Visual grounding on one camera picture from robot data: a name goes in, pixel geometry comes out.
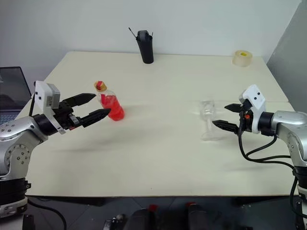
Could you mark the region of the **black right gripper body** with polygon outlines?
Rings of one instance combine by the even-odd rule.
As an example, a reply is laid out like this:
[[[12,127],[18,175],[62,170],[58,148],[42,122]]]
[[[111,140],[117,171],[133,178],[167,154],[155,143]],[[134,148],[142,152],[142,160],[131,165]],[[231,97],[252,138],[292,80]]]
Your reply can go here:
[[[239,110],[240,122],[239,128],[242,132],[251,132],[252,131],[252,111],[251,103],[248,99],[245,99]]]

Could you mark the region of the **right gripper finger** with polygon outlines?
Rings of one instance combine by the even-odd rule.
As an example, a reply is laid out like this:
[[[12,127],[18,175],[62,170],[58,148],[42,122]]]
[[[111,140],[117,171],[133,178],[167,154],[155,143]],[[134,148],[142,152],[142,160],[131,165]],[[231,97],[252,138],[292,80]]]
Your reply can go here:
[[[242,110],[242,104],[232,103],[232,104],[226,105],[224,108],[231,112],[240,112]]]
[[[238,134],[239,127],[236,124],[229,123],[228,121],[224,120],[213,120],[212,123],[222,130],[232,132],[234,134]]]

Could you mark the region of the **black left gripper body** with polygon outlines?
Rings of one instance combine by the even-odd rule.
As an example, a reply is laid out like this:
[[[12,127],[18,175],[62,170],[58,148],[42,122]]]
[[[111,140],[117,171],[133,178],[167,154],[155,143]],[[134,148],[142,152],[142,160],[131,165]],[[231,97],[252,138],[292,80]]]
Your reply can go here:
[[[59,107],[54,109],[54,118],[65,130],[73,130],[82,125],[80,117],[76,117],[73,114],[73,107],[80,106],[82,104],[75,103],[73,101],[63,100],[59,103]]]

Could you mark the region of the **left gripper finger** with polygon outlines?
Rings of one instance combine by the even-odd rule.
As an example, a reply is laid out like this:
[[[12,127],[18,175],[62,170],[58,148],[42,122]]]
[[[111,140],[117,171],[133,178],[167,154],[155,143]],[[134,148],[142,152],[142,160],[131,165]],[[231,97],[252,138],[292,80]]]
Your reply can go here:
[[[89,115],[80,119],[80,123],[83,127],[88,127],[100,120],[104,119],[111,112],[110,108],[107,109],[98,109],[91,112]]]
[[[64,101],[70,107],[75,107],[75,106],[80,106],[80,105],[86,104],[95,97],[96,97],[96,95],[94,93],[81,93],[81,94],[72,96],[70,98],[64,99]]]

